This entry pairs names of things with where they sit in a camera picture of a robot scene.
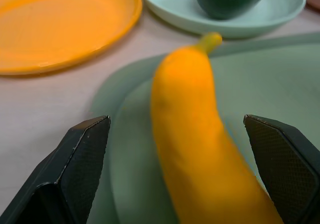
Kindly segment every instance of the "white tabletop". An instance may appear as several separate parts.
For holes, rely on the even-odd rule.
[[[320,14],[304,10],[259,39],[315,31],[320,31]],[[67,130],[88,118],[92,98],[110,74],[196,39],[145,10],[120,43],[89,63],[41,78],[0,78],[0,214]]]

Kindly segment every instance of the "orange plate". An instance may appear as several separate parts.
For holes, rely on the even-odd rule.
[[[0,0],[0,75],[61,69],[128,32],[141,0]]]

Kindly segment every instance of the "sage green tray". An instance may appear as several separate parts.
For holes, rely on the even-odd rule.
[[[111,116],[100,186],[88,223],[177,223],[151,134],[151,78],[163,59],[132,63],[97,92],[92,117]],[[222,46],[211,56],[220,115],[251,169],[258,169],[245,114],[298,128],[320,148],[320,33]]]

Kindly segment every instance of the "green plate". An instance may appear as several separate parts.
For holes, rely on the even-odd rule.
[[[168,23],[197,34],[219,32],[225,38],[249,38],[274,30],[295,18],[306,0],[261,0],[243,15],[227,20],[210,19],[197,0],[145,0]]]
[[[245,114],[298,128],[320,148],[320,33],[248,41],[210,56],[220,115],[251,169]],[[93,100],[92,116],[110,115],[100,186],[88,223],[177,223],[151,134],[151,77],[164,56],[132,63],[113,75]]]

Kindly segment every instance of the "bowl rim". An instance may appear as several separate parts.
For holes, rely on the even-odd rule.
[[[261,24],[250,24],[250,23],[235,24],[235,23],[228,23],[228,22],[220,23],[215,20],[189,18],[186,15],[175,13],[175,12],[171,11],[169,8],[163,7],[163,6],[155,3],[152,0],[146,0],[146,1],[149,2],[150,4],[154,5],[158,9],[168,13],[169,15],[179,17],[179,18],[181,18],[185,21],[188,21],[188,22],[192,22],[192,23],[196,23],[196,24],[203,24],[203,25],[207,25],[207,26],[209,25],[209,26],[213,26],[213,27],[220,27],[220,28],[242,28],[242,29],[265,28],[265,27],[276,26],[276,25],[286,23],[286,22],[294,19],[304,9],[306,2],[307,2],[307,0],[301,0],[299,7],[295,11],[293,11],[289,15],[278,18],[276,20],[266,21]]]

